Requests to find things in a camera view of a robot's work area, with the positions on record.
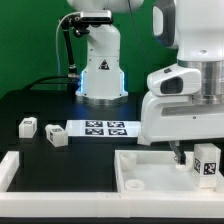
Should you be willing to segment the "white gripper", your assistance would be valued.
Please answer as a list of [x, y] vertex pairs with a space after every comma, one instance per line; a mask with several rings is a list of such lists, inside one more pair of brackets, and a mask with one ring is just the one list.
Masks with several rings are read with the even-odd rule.
[[169, 142], [174, 160], [186, 164], [181, 140], [224, 138], [224, 105], [193, 105], [189, 96], [157, 97], [148, 92], [142, 102], [138, 143]]

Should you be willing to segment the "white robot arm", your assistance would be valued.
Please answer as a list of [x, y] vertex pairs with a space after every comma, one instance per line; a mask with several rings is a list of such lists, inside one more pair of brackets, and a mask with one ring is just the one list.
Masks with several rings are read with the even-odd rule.
[[[125, 97], [112, 14], [138, 9], [144, 0], [67, 1], [89, 32], [77, 96], [92, 102]], [[178, 52], [175, 64], [147, 77], [137, 142], [175, 148], [181, 140], [224, 137], [224, 0], [156, 0], [152, 15], [153, 36]]]

